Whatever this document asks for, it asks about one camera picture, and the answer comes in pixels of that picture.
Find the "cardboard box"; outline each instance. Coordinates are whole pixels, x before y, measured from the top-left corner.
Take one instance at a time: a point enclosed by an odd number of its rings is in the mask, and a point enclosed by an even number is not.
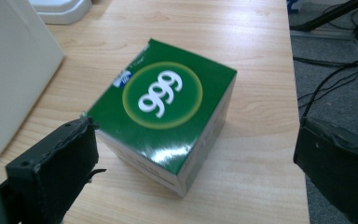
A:
[[[152,39],[84,116],[123,161],[185,196],[223,127],[236,73]]]

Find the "box label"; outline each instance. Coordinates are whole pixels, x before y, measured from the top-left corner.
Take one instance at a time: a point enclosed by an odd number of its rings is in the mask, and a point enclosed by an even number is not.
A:
[[[202,86],[197,75],[182,64],[152,63],[134,74],[122,101],[126,113],[139,125],[170,129],[198,111]]]

